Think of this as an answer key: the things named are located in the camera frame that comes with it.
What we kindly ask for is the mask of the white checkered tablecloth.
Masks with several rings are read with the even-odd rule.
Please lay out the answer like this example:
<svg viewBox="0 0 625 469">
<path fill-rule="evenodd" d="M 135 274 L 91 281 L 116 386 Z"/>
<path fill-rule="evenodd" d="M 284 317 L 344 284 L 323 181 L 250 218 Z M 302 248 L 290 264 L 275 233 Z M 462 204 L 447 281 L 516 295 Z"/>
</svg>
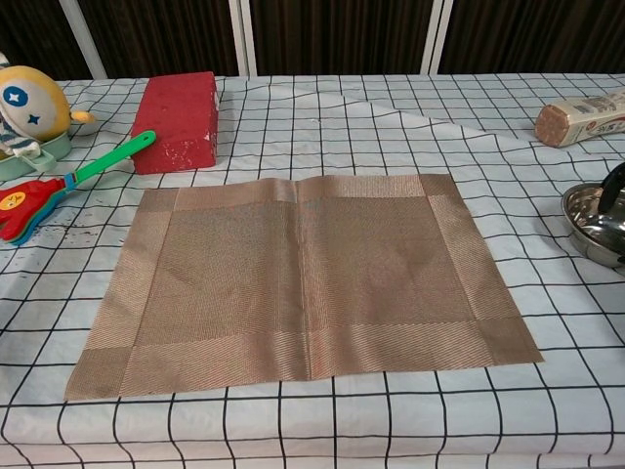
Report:
<svg viewBox="0 0 625 469">
<path fill-rule="evenodd" d="M 625 161 L 563 151 L 540 108 L 625 73 L 221 77 L 217 164 L 83 186 L 0 241 L 0 469 L 625 469 L 625 269 L 581 256 L 561 195 Z M 68 403 L 67 379 L 145 190 L 448 173 L 541 363 Z"/>
</svg>

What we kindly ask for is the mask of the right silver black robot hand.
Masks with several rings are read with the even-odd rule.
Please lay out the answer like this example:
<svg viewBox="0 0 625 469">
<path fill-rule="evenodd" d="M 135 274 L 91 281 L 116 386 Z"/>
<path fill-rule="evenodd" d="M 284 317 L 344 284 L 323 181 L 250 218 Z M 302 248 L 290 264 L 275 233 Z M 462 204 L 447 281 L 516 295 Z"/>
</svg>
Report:
<svg viewBox="0 0 625 469">
<path fill-rule="evenodd" d="M 598 204 L 600 214 L 607 213 L 625 188 L 625 162 L 613 168 L 601 183 L 602 195 Z"/>
</svg>

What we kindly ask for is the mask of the red hand clapper toy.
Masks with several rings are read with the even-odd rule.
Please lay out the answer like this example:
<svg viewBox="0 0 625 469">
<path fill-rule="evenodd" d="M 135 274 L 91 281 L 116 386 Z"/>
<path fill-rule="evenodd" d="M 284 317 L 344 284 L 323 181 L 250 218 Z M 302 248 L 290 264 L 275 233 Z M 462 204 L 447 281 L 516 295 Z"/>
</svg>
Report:
<svg viewBox="0 0 625 469">
<path fill-rule="evenodd" d="M 0 240 L 24 244 L 70 192 L 119 161 L 148 148 L 155 140 L 155 132 L 147 130 L 62 178 L 31 180 L 0 190 Z"/>
</svg>

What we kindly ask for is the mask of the white partition post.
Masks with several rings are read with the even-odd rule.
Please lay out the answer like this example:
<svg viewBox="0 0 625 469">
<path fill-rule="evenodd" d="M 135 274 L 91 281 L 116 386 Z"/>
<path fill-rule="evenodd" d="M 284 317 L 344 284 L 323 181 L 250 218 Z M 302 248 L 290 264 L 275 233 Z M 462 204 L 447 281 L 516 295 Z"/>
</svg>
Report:
<svg viewBox="0 0 625 469">
<path fill-rule="evenodd" d="M 250 0 L 229 0 L 229 14 L 238 74 L 249 77 L 257 76 Z"/>
<path fill-rule="evenodd" d="M 437 75 L 454 0 L 433 0 L 420 73 Z"/>
<path fill-rule="evenodd" d="M 93 79 L 107 79 L 100 53 L 78 0 L 59 0 L 64 16 Z"/>
</svg>

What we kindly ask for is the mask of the metal bowl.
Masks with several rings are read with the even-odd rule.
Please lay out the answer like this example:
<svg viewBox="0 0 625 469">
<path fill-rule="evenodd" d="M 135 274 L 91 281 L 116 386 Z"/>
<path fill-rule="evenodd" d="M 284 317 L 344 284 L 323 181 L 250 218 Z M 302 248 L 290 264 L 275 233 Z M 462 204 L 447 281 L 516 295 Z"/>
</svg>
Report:
<svg viewBox="0 0 625 469">
<path fill-rule="evenodd" d="M 625 267 L 625 188 L 606 213 L 599 212 L 599 183 L 580 184 L 562 196 L 569 240 L 586 258 L 610 268 Z"/>
</svg>

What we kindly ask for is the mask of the brown woven placemat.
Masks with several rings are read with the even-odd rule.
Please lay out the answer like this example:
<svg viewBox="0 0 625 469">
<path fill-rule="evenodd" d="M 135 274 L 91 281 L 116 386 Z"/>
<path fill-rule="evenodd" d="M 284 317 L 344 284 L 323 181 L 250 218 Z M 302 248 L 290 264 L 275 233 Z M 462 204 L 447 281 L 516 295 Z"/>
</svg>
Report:
<svg viewBox="0 0 625 469">
<path fill-rule="evenodd" d="M 144 193 L 69 401 L 538 362 L 448 175 Z"/>
</svg>

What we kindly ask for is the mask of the red brick block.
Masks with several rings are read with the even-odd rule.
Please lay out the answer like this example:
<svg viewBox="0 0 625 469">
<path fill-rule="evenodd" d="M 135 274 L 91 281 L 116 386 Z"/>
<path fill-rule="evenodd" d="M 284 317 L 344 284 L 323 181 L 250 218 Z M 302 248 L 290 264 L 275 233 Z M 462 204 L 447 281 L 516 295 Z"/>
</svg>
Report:
<svg viewBox="0 0 625 469">
<path fill-rule="evenodd" d="M 209 168 L 216 164 L 219 98 L 211 71 L 151 77 L 131 130 L 155 142 L 132 156 L 141 175 Z"/>
</svg>

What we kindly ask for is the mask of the beige tube bottle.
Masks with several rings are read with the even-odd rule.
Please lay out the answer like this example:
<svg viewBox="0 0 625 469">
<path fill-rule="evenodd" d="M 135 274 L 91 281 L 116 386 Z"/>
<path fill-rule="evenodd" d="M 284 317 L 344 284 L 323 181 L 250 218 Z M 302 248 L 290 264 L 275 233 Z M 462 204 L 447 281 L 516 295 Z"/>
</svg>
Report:
<svg viewBox="0 0 625 469">
<path fill-rule="evenodd" d="M 541 143 L 552 148 L 625 132 L 625 89 L 549 104 L 539 112 L 534 132 Z"/>
</svg>

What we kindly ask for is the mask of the yellow plush toy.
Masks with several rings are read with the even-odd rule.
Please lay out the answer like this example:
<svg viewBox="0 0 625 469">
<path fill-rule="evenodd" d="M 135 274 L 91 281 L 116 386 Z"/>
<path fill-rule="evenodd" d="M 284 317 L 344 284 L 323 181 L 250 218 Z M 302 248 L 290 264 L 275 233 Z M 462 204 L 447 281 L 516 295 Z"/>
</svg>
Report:
<svg viewBox="0 0 625 469">
<path fill-rule="evenodd" d="M 88 111 L 71 110 L 63 90 L 47 74 L 11 65 L 0 52 L 0 159 L 35 158 L 42 144 L 66 132 L 71 123 L 95 121 Z"/>
</svg>

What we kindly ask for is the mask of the mint green toy pan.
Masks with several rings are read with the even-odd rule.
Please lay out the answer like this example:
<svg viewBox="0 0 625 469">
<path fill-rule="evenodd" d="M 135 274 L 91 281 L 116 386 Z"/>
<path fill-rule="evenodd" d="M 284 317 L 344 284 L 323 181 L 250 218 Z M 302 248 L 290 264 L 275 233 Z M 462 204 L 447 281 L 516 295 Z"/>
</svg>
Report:
<svg viewBox="0 0 625 469">
<path fill-rule="evenodd" d="M 8 155 L 0 149 L 0 182 L 9 182 L 31 172 L 50 171 L 61 159 L 68 156 L 71 150 L 71 141 L 66 133 L 42 144 L 37 156 Z"/>
</svg>

